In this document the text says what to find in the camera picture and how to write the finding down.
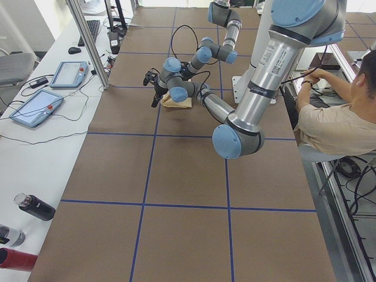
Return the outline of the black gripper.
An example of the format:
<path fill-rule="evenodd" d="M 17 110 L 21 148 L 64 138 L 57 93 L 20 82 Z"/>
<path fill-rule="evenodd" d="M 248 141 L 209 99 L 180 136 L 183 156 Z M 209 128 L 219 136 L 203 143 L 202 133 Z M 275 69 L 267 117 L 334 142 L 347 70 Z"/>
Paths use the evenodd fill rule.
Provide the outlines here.
<path fill-rule="evenodd" d="M 180 64 L 181 64 L 180 74 L 182 75 L 183 81 L 190 80 L 194 76 L 194 73 L 189 69 L 190 63 L 181 62 Z"/>
<path fill-rule="evenodd" d="M 157 69 L 151 68 L 145 73 L 145 77 L 143 79 L 143 86 L 152 84 L 156 92 L 152 101 L 152 108 L 155 108 L 159 104 L 162 96 L 166 94 L 166 88 L 159 85 L 159 74 L 160 72 Z"/>

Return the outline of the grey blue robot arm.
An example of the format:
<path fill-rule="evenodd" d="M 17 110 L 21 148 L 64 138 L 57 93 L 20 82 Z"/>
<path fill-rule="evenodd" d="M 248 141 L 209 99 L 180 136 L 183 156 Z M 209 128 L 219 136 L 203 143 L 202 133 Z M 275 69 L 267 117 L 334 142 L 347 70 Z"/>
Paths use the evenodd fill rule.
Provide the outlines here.
<path fill-rule="evenodd" d="M 229 1 L 212 1 L 208 8 L 207 20 L 226 28 L 223 43 L 215 43 L 210 37 L 202 38 L 196 53 L 180 71 L 184 81 L 196 75 L 210 59 L 232 64 L 237 58 L 235 47 L 242 21 L 239 14 L 230 8 Z"/>
<path fill-rule="evenodd" d="M 233 108 L 205 83 L 192 81 L 210 59 L 233 63 L 237 58 L 235 46 L 241 19 L 228 1 L 211 2 L 207 18 L 227 29 L 223 44 L 205 37 L 189 62 L 169 57 L 160 72 L 148 71 L 143 82 L 154 86 L 152 106 L 156 107 L 165 94 L 177 103 L 194 97 L 219 121 L 212 135 L 218 155 L 236 159 L 259 151 L 264 143 L 259 121 L 289 76 L 298 54 L 306 47 L 342 40 L 346 6 L 346 1 L 266 1 L 258 28 L 266 43 L 255 45 L 261 50 L 259 62 L 245 74 L 244 94 Z"/>

